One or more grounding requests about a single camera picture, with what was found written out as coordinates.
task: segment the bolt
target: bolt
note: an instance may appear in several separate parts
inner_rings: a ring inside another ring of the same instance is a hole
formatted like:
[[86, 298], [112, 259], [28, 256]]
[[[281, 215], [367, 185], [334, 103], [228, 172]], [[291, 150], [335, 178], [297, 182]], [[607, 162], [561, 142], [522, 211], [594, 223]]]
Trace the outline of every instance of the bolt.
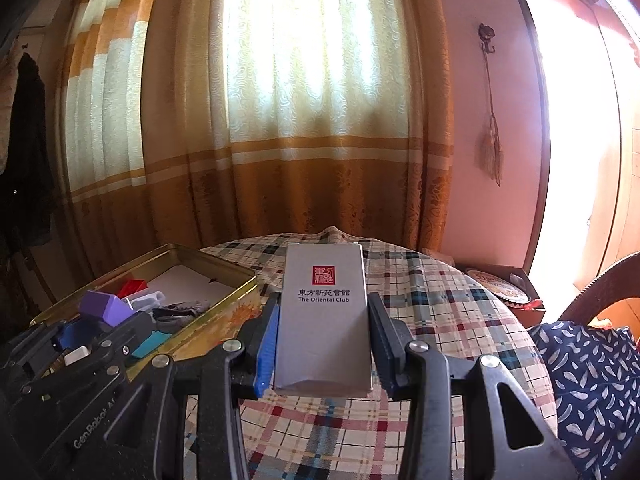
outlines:
[[500, 359], [498, 359], [495, 355], [483, 355], [480, 358], [480, 364], [482, 366], [486, 366], [487, 368], [497, 368], [500, 366]]
[[409, 348], [414, 352], [426, 352], [429, 349], [429, 345], [424, 341], [414, 340], [409, 343]]
[[236, 352], [242, 348], [242, 343], [238, 339], [227, 339], [222, 343], [222, 348], [227, 352]]
[[154, 357], [153, 359], [151, 359], [151, 364], [155, 368], [164, 368], [169, 364], [169, 361], [170, 360], [168, 355], [160, 354]]

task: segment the wicker chair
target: wicker chair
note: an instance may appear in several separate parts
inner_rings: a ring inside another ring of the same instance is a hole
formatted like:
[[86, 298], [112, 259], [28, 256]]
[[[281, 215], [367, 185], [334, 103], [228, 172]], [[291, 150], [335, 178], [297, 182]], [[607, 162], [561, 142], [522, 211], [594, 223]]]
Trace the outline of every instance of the wicker chair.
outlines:
[[[622, 258], [593, 280], [560, 316], [562, 321], [587, 325], [608, 306], [640, 298], [640, 252]], [[607, 480], [640, 478], [640, 434], [632, 440]]]
[[640, 252], [622, 258], [587, 285], [559, 320], [587, 325], [608, 306], [627, 298], [640, 298]]

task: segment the hanging tassel ornament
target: hanging tassel ornament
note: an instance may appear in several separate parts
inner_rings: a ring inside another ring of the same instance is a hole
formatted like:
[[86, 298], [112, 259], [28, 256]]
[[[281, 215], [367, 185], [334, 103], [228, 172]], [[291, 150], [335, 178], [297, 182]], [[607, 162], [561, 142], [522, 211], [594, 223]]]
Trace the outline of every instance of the hanging tassel ornament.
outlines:
[[486, 78], [489, 83], [489, 103], [491, 107], [491, 115], [489, 117], [489, 127], [482, 139], [482, 152], [481, 152], [481, 166], [482, 169], [495, 180], [495, 183], [500, 186], [502, 179], [502, 165], [504, 162], [504, 152], [500, 145], [500, 131], [498, 129], [498, 120], [495, 118], [494, 113], [494, 93], [491, 86], [491, 75], [489, 72], [489, 59], [488, 54], [495, 52], [495, 47], [490, 46], [491, 39], [495, 36], [494, 30], [485, 25], [480, 24], [478, 27], [478, 36], [482, 40], [482, 57], [484, 59], [484, 68], [486, 70]]

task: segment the doorway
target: doorway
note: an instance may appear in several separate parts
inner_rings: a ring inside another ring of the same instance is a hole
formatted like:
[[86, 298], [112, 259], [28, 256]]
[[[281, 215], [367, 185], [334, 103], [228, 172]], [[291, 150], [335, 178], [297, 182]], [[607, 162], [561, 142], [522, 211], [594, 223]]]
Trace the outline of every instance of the doorway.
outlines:
[[545, 303], [545, 321], [553, 321], [579, 292], [574, 283], [603, 183], [612, 197], [604, 224], [611, 225], [620, 114], [607, 45], [589, 2], [526, 1], [545, 73], [551, 143], [545, 214], [529, 277]]

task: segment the black coat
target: black coat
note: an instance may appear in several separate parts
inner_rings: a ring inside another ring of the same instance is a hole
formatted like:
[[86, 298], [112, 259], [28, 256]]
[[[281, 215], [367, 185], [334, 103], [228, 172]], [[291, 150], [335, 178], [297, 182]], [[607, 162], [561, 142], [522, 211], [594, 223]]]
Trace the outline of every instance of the black coat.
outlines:
[[24, 54], [11, 113], [9, 150], [0, 175], [0, 229], [10, 251], [50, 240], [53, 177], [47, 158], [44, 83]]

